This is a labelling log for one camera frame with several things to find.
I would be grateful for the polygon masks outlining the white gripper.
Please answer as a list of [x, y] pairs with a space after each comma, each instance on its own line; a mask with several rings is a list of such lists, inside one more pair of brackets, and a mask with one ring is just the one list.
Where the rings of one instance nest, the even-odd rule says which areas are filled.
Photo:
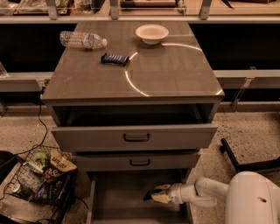
[[155, 187], [155, 190], [165, 191], [168, 189], [167, 194], [158, 194], [154, 193], [151, 195], [151, 198], [156, 201], [163, 204], [168, 204], [169, 202], [172, 202], [174, 204], [183, 204], [184, 201], [181, 196], [181, 183], [177, 183], [174, 185], [159, 185]]

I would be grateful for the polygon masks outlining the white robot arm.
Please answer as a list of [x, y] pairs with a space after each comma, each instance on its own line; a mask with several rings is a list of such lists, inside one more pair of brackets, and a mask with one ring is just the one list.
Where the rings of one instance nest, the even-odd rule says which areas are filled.
[[217, 200], [225, 200], [226, 224], [279, 224], [280, 220], [280, 187], [252, 171], [237, 173], [228, 185], [210, 178], [198, 178], [193, 185], [159, 185], [146, 198], [196, 207], [214, 207]]

